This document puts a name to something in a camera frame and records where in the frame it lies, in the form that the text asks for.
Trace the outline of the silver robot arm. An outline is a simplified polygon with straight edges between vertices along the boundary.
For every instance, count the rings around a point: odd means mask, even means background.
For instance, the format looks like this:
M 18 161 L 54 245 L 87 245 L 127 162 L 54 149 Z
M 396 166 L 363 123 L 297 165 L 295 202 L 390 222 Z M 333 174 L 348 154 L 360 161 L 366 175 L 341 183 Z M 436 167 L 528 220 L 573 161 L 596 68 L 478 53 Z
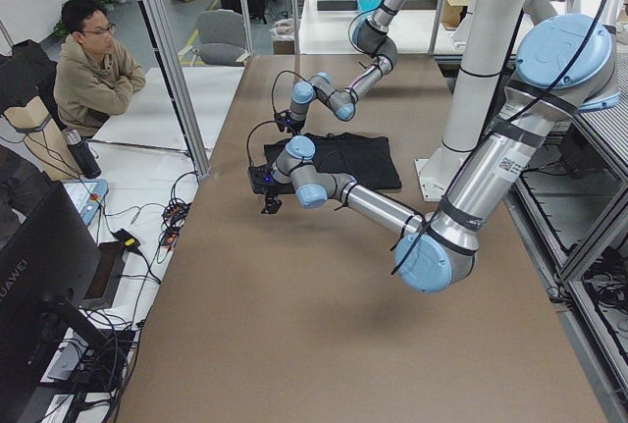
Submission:
M 397 62 L 397 47 L 389 38 L 389 26 L 406 0 L 382 0 L 368 16 L 363 16 L 353 31 L 350 42 L 359 52 L 372 58 L 372 63 L 351 85 L 335 88 L 331 78 L 319 72 L 296 83 L 288 109 L 282 115 L 296 132 L 304 126 L 310 104 L 317 100 L 341 121 L 354 117 L 359 99 L 377 82 L 392 72 Z
M 276 117 L 290 140 L 248 175 L 268 213 L 291 187 L 304 208 L 333 199 L 397 231 L 395 271 L 409 286 L 435 292 L 471 273 L 480 230 L 554 124 L 618 104 L 615 22 L 624 0 L 475 0 L 442 144 L 420 173 L 424 197 L 437 201 L 430 217 L 352 175 L 318 171 L 314 143 L 300 132 L 313 101 L 348 121 L 360 97 L 393 70 L 388 31 L 405 1 L 382 0 L 354 30 L 353 46 L 372 62 L 350 86 L 336 88 L 318 73 L 293 87 L 289 108 Z

